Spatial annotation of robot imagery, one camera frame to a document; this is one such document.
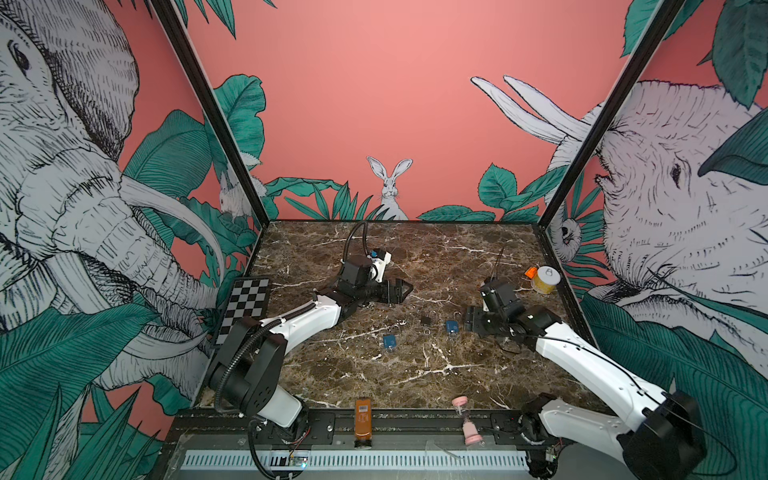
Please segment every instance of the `orange bottle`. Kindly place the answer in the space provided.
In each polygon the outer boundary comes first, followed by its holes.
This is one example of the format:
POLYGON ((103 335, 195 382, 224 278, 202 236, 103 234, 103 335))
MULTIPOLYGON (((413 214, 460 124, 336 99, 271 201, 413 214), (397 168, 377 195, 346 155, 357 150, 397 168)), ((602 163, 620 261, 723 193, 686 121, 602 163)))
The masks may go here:
POLYGON ((361 398, 355 402, 355 449, 368 450, 373 447, 371 426, 371 399, 361 398))

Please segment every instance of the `black metal frame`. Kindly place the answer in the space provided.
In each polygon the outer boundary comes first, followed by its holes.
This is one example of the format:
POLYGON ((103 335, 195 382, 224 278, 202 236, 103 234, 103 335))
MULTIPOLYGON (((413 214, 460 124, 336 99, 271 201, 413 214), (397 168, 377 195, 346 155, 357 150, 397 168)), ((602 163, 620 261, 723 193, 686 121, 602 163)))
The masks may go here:
MULTIPOLYGON (((515 445, 517 450, 544 450, 560 442, 551 438, 541 445, 531 445, 523 439, 515 426, 520 410, 472 410, 470 418, 481 434, 493 435, 496 445, 515 445)), ((456 435, 463 438, 462 419, 455 410, 441 409, 374 409, 372 411, 373 441, 381 435, 456 435)), ((354 409, 310 409, 310 434, 302 445, 332 445, 334 435, 353 435, 354 409)), ((243 435, 250 418, 221 415, 213 409, 181 410, 176 415, 165 443, 149 473, 147 480, 162 480, 182 435, 243 435)), ((285 445, 273 429, 264 428, 256 433, 258 445, 272 445, 284 449, 285 445)))
POLYGON ((258 220, 261 230, 265 230, 266 226, 270 223, 270 218, 264 210, 264 205, 261 204, 256 190, 253 188, 253 184, 250 180, 250 174, 245 168, 243 160, 240 158, 240 150, 237 148, 232 132, 230 130, 227 120, 219 108, 219 103, 216 100, 213 89, 208 84, 207 77, 203 68, 200 66, 200 62, 197 61, 194 49, 189 42, 187 33, 184 29, 184 24, 179 20, 176 15, 176 10, 172 5, 171 0, 152 0, 157 18, 160 19, 160 23, 165 29, 165 33, 168 36, 168 41, 173 45, 176 51, 176 56, 181 62, 181 66, 187 73, 192 88, 197 95, 197 100, 203 107, 210 126, 213 128, 216 137, 221 143, 221 148, 224 150, 224 154, 227 156, 227 160, 232 165, 235 171, 240 186, 245 190, 246 197, 253 208, 253 213, 258 220))
MULTIPOLYGON (((554 253, 552 244, 549 241, 547 235, 547 229, 540 226, 533 226, 533 233, 538 240, 538 245, 541 248, 541 252, 544 253, 544 260, 547 265, 552 266, 562 278, 565 277, 565 273, 560 271, 560 262, 557 255, 554 253)), ((568 285, 568 282, 558 283, 558 293, 563 300, 565 311, 568 312, 568 322, 574 329, 574 331, 583 339, 587 340, 592 346, 600 348, 592 335, 592 330, 589 328, 587 319, 584 318, 584 314, 581 312, 581 308, 578 305, 578 300, 574 295, 573 290, 568 285)))
POLYGON ((632 87, 637 83, 637 79, 643 73, 645 66, 648 65, 650 58, 653 56, 657 47, 664 39, 664 35, 669 30, 672 21, 677 13, 683 7, 685 0, 663 0, 659 6, 656 15, 650 20, 650 24, 646 29, 644 35, 637 44, 632 56, 627 62, 627 66, 624 71, 621 72, 621 76, 616 82, 611 95, 605 101, 603 110, 598 115, 597 120, 594 121, 592 129, 589 130, 584 142, 581 143, 576 157, 568 171, 565 172, 563 181, 560 182, 560 186, 554 193, 554 197, 549 202, 547 210, 541 215, 538 224, 544 228, 549 227, 549 223, 552 222, 555 214, 558 212, 558 208, 565 201, 566 196, 573 188, 578 176, 583 169, 587 166, 587 162, 592 158, 595 149, 597 149, 600 140, 605 132, 611 126, 616 115, 624 105, 624 101, 627 100, 632 87))

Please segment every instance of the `ventilation grille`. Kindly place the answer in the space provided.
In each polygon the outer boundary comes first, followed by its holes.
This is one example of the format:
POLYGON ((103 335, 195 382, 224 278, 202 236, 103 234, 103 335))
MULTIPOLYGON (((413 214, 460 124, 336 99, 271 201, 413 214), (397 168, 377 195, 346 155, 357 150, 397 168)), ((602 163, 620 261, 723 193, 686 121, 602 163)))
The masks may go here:
MULTIPOLYGON (((303 450, 293 455, 288 465, 287 450, 259 451, 259 460, 270 470, 300 470, 302 458, 306 459, 306 470, 462 470, 462 471, 527 471, 525 452, 453 451, 454 456, 444 452, 423 450, 303 450)), ((256 470, 250 453, 244 450, 188 450, 182 470, 256 470)))

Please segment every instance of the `elephant eye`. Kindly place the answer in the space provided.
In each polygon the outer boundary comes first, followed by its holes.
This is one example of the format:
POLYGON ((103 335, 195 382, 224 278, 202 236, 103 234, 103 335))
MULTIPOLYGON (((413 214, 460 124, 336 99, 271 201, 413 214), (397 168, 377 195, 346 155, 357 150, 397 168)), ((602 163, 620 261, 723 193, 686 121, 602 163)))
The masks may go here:
POLYGON ((24 55, 24 53, 21 50, 19 50, 18 43, 14 43, 13 40, 9 41, 8 51, 11 52, 11 56, 13 57, 13 60, 16 62, 18 67, 22 70, 22 73, 26 75, 27 70, 29 70, 29 59, 27 58, 27 55, 24 55))
POLYGON ((672 171, 670 174, 672 175, 672 180, 674 181, 674 184, 677 185, 677 188, 680 188, 680 172, 682 169, 680 168, 680 164, 675 164, 674 167, 672 167, 672 171))

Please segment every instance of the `wallpaper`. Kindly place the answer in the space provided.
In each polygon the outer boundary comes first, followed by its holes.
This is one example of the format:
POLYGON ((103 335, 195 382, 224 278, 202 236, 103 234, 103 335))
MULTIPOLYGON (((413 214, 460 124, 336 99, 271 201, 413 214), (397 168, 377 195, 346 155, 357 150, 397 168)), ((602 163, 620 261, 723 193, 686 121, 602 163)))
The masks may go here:
POLYGON ((699 401, 719 478, 768 468, 766 20, 685 2, 550 229, 602 350, 699 401))
POLYGON ((214 87, 260 83, 219 99, 270 218, 518 222, 620 74, 629 4, 176 0, 214 87))
POLYGON ((2 0, 0 35, 0 478, 143 478, 258 226, 146 5, 2 0))

